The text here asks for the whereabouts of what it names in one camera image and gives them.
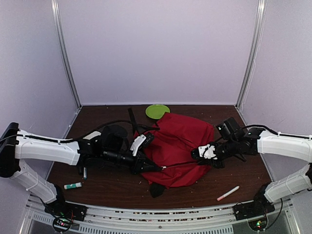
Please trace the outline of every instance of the marker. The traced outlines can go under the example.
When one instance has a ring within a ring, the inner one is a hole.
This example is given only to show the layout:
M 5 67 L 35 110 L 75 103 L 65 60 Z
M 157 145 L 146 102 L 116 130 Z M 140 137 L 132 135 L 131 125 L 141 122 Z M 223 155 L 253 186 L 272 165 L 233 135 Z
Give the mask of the marker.
M 87 168 L 83 168 L 83 179 L 87 179 Z
M 74 188 L 79 188 L 81 187 L 81 183 L 76 183 L 76 184 L 66 184 L 64 185 L 64 189 L 74 189 Z
M 224 195 L 222 195 L 221 197 L 217 198 L 217 201 L 222 200 L 223 198 L 225 198 L 226 196 L 234 193 L 237 189 L 239 189 L 239 186 L 236 186 L 235 188 L 233 188 L 232 190 L 228 191 L 227 193 L 225 193 Z

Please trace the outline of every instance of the wooden table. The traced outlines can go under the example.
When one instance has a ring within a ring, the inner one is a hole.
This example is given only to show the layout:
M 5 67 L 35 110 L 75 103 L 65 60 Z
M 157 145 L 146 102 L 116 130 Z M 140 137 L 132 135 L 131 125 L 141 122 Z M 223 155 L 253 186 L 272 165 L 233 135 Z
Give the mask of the wooden table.
M 138 123 L 152 125 L 146 117 L 146 105 L 132 106 Z M 116 119 L 129 119 L 129 106 L 85 106 L 79 113 L 68 137 L 78 137 L 98 125 Z M 212 125 L 234 117 L 243 126 L 233 106 L 169 106 L 172 113 L 196 117 Z M 123 124 L 128 130 L 131 126 Z M 75 166 L 55 163 L 48 181 L 63 187 L 64 184 L 83 182 L 78 189 L 64 190 L 67 200 L 89 205 L 119 208 L 170 209 L 206 207 L 252 200 L 264 183 L 270 182 L 260 157 L 246 156 L 247 162 L 235 157 L 225 160 L 224 169 L 212 168 L 197 183 L 181 188 L 170 188 L 163 195 L 152 198 L 147 181 L 140 175 L 132 175 L 129 169 L 105 167 L 88 169 L 88 179 L 78 175 Z M 240 189 L 218 202 L 216 199 L 239 185 Z

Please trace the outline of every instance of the white wall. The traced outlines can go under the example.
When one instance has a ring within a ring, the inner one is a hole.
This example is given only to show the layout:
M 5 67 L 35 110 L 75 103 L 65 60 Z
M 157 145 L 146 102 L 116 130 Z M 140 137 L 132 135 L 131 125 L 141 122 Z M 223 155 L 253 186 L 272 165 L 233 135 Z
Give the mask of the white wall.
M 312 2 L 270 0 L 255 71 L 243 104 L 248 124 L 285 133 L 312 134 Z M 306 165 L 298 159 L 265 156 L 274 179 Z M 311 233 L 312 193 L 292 197 L 303 233 Z
M 0 135 L 10 122 L 62 137 L 75 103 L 60 56 L 50 0 L 0 0 Z M 50 162 L 31 166 L 46 176 Z M 28 193 L 0 178 L 0 233 L 14 234 Z
M 80 101 L 235 104 L 257 5 L 250 0 L 59 1 Z

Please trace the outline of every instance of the red fabric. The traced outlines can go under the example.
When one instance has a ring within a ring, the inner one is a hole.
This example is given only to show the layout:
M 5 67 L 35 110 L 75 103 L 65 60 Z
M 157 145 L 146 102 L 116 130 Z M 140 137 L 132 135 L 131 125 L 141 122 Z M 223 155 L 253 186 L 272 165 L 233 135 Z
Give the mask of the red fabric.
M 155 139 L 144 152 L 158 166 L 168 168 L 161 172 L 142 173 L 149 183 L 156 182 L 167 188 L 188 186 L 211 169 L 209 165 L 198 166 L 191 157 L 191 151 L 213 141 L 212 125 L 172 113 L 166 113 L 157 124 L 160 130 L 151 131 Z

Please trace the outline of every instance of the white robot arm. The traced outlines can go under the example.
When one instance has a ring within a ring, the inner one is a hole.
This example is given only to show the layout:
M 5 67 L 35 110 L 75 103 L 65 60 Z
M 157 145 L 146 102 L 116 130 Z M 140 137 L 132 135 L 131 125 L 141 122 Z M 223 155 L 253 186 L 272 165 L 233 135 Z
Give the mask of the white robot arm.
M 237 219 L 248 217 L 241 208 L 250 208 L 258 212 L 251 212 L 256 216 L 263 213 L 263 207 L 269 206 L 272 202 L 296 194 L 305 189 L 312 189 L 312 135 L 297 136 L 277 133 L 263 125 L 251 125 L 248 131 L 241 128 L 233 118 L 229 118 L 217 126 L 221 138 L 225 142 L 210 142 L 208 145 L 200 146 L 192 151 L 192 157 L 198 160 L 199 164 L 210 164 L 215 168 L 223 168 L 223 160 L 235 156 L 243 161 L 243 155 L 275 154 L 294 157 L 304 160 L 308 164 L 301 170 L 275 182 L 263 185 L 255 195 L 253 205 L 236 205 L 234 211 L 244 213 L 237 215 Z
M 25 159 L 62 162 L 78 166 L 80 172 L 84 167 L 104 163 L 129 167 L 133 174 L 161 170 L 141 151 L 138 151 L 140 145 L 136 144 L 129 150 L 123 150 L 126 136 L 127 132 L 124 128 L 119 125 L 109 125 L 104 127 L 101 133 L 92 132 L 88 136 L 77 139 L 58 139 L 28 133 L 20 130 L 17 123 L 11 123 L 0 138 L 0 176 L 18 182 L 27 191 L 37 195 L 49 213 L 61 216 L 68 213 L 69 204 L 65 202 L 60 187 L 39 176 L 25 162 Z

